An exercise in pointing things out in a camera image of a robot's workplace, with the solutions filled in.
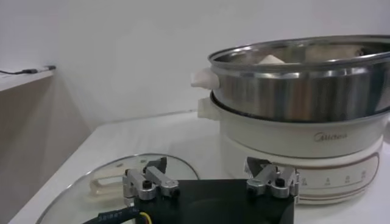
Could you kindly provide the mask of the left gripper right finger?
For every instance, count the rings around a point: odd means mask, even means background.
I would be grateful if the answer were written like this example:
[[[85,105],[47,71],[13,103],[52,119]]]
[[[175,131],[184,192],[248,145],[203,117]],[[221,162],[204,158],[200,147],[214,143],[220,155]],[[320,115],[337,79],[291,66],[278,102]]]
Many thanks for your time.
[[[250,175],[246,181],[247,193],[253,197],[271,194],[275,198],[299,197],[299,173],[291,166],[281,170],[266,159],[247,157],[245,172]]]

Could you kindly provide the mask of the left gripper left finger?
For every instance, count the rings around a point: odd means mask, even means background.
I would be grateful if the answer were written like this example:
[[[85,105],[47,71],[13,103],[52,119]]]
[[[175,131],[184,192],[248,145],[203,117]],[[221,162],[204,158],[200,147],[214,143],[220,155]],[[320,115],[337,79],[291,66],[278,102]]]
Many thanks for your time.
[[[123,197],[126,200],[139,198],[153,200],[157,194],[168,198],[180,195],[179,182],[166,176],[168,159],[166,156],[149,161],[141,171],[126,169],[122,176]]]

